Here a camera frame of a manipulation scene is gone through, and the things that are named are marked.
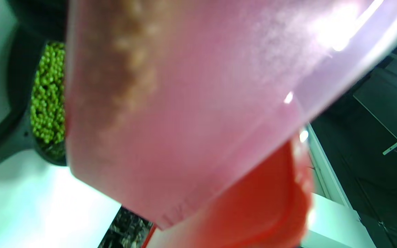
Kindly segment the person's left hand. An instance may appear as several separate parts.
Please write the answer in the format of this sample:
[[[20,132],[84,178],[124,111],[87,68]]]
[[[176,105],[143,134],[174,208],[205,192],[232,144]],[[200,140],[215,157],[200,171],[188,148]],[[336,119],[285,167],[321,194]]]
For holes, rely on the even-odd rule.
[[[153,223],[121,207],[99,248],[141,248]]]

